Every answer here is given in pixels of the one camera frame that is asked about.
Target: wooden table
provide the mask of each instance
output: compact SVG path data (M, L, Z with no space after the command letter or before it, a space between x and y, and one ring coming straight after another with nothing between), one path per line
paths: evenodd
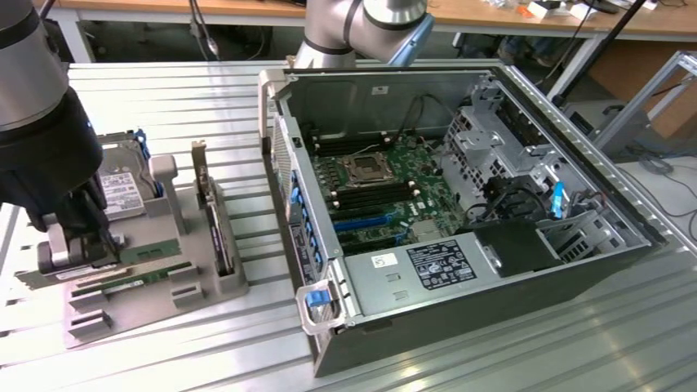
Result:
M199 0L209 25L303 26L305 9L279 0ZM543 20L527 18L512 9L497 9L481 0L431 0L435 31L569 37L580 21L570 16ZM552 88L551 96L566 86L610 31L620 16L596 14L584 24L578 38L586 41ZM49 17L57 21L76 62L93 56L77 22L112 20L152 23L189 23L188 0L57 0ZM697 4L690 7L641 9L620 39L697 42Z

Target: black cable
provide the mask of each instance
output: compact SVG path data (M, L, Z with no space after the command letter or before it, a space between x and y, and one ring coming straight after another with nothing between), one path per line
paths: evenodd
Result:
M693 189L689 187L688 184L685 184L682 181L676 180L676 179L674 179L673 177L670 177L668 174L664 174L664 177L668 178L670 181L673 181L676 184L682 185L682 186L688 189L689 193L693 194L694 199L697 200L697 194L694 193Z
M488 207L489 204L487 203L476 203L473 204L472 206L469 206L469 208L465 210L465 218L468 218L468 213L475 209L475 208L483 208L483 207Z
M693 231L693 223L694 223L694 217L697 216L697 208L694 210L690 210L690 211L680 213L680 214L674 214L672 212L668 212L668 210L664 207L664 204L661 204L661 202L658 201L658 198L656 197L656 194L653 194L653 192L648 189L648 187L645 187L644 184L641 184L640 180L634 177L634 175L632 173L629 173L626 170L624 170L621 167L618 167L617 169L620 169L620 171L633 180L634 184L638 185L644 189L646 194L652 197L653 202L658 206L658 209L661 210L661 212L665 215L668 215L668 216L670 216L673 218L682 218L682 217L685 217L685 216L692 214L692 216L689 218L689 223L688 223L688 233L689 233L689 237L693 239L693 241L697 242L697 237L694 236L694 231ZM689 188L690 193L694 195L694 191L688 186L688 184L685 184L682 182L681 182L681 184Z
M520 186L520 187L513 188L513 190L517 190L517 191L523 192L524 194L528 194L533 198L533 200L537 203L539 207L547 213L545 203L543 202L543 199L540 198L540 196L531 189L523 188Z
M56 3L56 0L45 0L44 5L41 6L41 9L39 10L39 18L41 20L45 20L45 17L48 16L48 13L51 12L51 9L52 9L55 3Z
M594 5L596 5L596 0L593 0L593 2L590 3L590 6L588 6L586 14L584 15L584 19L581 19L578 26L576 26L576 31L569 38L569 46L566 47L566 51L564 51L562 56L558 58L558 61L555 64L555 67L552 68L552 71L549 71L547 76L535 83L535 86L539 86L540 84L543 84L547 81L547 79L549 79L552 77L552 75L557 72L557 69L561 66L562 62L566 60L566 57L569 57L570 51L574 48L576 36L578 35L578 32L581 31L581 27L582 27L584 23L586 23L588 16L590 15L590 10L593 9Z
M685 7L688 5L685 0L680 0L680 4L668 4L664 0L658 0L658 2L661 3L661 6L664 6L664 7L680 8L680 7Z
M397 132L395 134L395 137L392 138L392 142L391 142L392 144L395 144L396 141L400 140L400 136L403 135L404 130L407 129L407 123L408 123L409 115L412 114L412 111L415 109L416 103L420 102L419 116L416 117L415 124L412 125L412 128L416 130L416 127L419 126L419 121L421 120L421 116L424 114L424 108L427 106L427 102L425 102L424 98L431 98L440 105L440 107L445 109L445 111L451 115L451 118L456 117L456 112L453 112L449 109L448 105L433 94L427 93L427 94L421 94L420 96L415 96L415 98L412 98L412 101L409 102L409 106L408 106L408 109L407 109L407 113L404 114L404 118L403 118L403 123L400 125L400 129L397 130Z
M217 55L217 44L211 34L208 33L208 26L205 25L204 13L200 11L199 0L188 0L188 4L192 8L193 22L204 30L205 43L211 53L216 56L216 60L220 61L220 56Z
M487 208L487 211L477 218L477 221L479 220L484 221L492 215L492 213L496 211L499 205L504 202L505 198L508 198L512 194L515 194L515 192L523 192L524 194L531 196L533 198L535 202L537 203L539 207L543 209L543 212L547 214L545 203L543 202L543 199L540 198L540 196L531 189L527 189L527 188L523 188L519 186L519 187L515 187L513 189L504 191L504 193L501 194L501 196L499 196L499 198L496 199L493 204Z
M211 61L208 58L208 52L204 49L204 45L200 43L200 40L203 39L200 37L200 32L203 31L203 28L200 26L199 18L196 17L196 7L193 6L193 0L188 0L188 7L192 12L192 35L196 38L196 44L199 45L200 54L204 56L205 61Z
M253 60L260 54L261 54L261 51L264 50L264 45L265 45L265 31L264 31L264 26L260 26L259 27L259 31L261 32L261 45L259 45L259 50L257 52L245 60L245 61L249 61L249 60Z
M660 96L661 94L665 94L668 91L673 90L674 88L680 87L682 84L685 84L686 82L690 82L692 80L694 79L694 76L690 76L689 78L686 78L685 80L681 80L680 83L676 83L674 85L672 85L670 87L666 87L664 90L658 90L656 91L652 96Z
M561 107L566 101L566 97L569 96L569 93L576 88L576 85L581 81L581 79L586 76L588 71L596 64L596 61L598 61L598 58L602 56L605 51L608 50L608 47L610 46L612 42L617 38L617 35L624 30L624 26L629 23L632 18L634 17L634 14L640 11L641 7L644 6L644 3L646 0L636 0L632 4L632 7L629 7L628 11L624 13L622 17L620 18L620 21L617 21L617 24L612 28L610 32L600 42L600 44L593 49L593 52L590 53L590 56L588 57L588 60L584 62L584 65L581 66L581 69L576 73L576 76L569 81L569 84L562 88L562 90L558 92L558 94L552 97L552 103Z

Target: metal frame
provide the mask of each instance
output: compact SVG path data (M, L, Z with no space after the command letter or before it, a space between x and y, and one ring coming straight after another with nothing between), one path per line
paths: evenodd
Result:
M652 99L653 93L676 72L681 69L688 71L688 76L682 79L684 84L676 87L656 104L649 112L649 119L656 118L670 102L682 94L689 86L686 80L689 78L697 78L697 58L694 56L697 56L697 52L677 52L661 67L652 80L649 80L644 88L641 88L620 114L612 119L605 129L598 129L593 132L593 143L606 154L621 151L624 146L640 134L641 129L638 127L625 127L625 125L629 119L642 110L644 105Z

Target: sticker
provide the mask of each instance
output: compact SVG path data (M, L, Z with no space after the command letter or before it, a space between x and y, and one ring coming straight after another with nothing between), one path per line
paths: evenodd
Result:
M396 264L396 257L395 253L385 253L384 255L377 255L371 257L372 259L372 265L375 265L375 268L383 268L388 265Z
M68 280L72 278L76 278L79 276L91 274L92 272L97 272L100 270L109 270L112 268L116 268L116 264L108 264L103 265L101 267L93 268L93 267L83 267L79 269L73 269L72 271L61 272L60 274L56 274L57 280Z
M135 184L131 172L103 176L101 186L107 196L107 209L104 210L107 216L119 212L139 210L144 207L139 187Z
M104 294L113 294L115 292L123 292L124 290L128 290L129 288L133 288L133 287L143 286L144 284L145 284L145 282L143 282L141 280L136 280L135 282L124 283L116 287L107 288L104 290Z
M407 253L428 290L477 278L455 239L415 247Z
M375 96L384 96L388 91L391 90L389 86L375 86L372 88L372 95Z

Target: table leg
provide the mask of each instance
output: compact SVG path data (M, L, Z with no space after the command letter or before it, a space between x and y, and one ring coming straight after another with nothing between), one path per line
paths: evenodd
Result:
M593 53L593 50L598 46L604 37L604 34L598 34L594 37L588 38L586 41L584 41L584 43L581 44L581 47L578 48L578 51L574 54L574 58L570 60L566 69L564 70L561 76L557 79L557 82L555 83L555 86L552 86L552 89L547 94L547 97L549 99L552 99L558 94L558 92L569 85L572 79L578 74L578 71L586 63L588 58L590 57L590 54Z
M61 28L63 37L68 44L69 52L73 55L75 63L93 63L95 55L89 42L87 41L87 35L80 27L80 21L77 18L71 20L69 18L56 18L57 25Z

